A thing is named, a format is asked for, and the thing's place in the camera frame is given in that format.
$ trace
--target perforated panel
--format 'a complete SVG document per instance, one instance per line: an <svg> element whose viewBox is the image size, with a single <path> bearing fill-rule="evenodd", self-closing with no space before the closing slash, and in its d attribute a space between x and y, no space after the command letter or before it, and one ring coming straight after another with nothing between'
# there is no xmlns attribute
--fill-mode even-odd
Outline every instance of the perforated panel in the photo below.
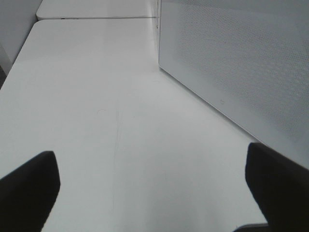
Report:
<svg viewBox="0 0 309 232"><path fill-rule="evenodd" d="M308 162L309 4L271 4L163 0L160 66L259 140Z"/></svg>

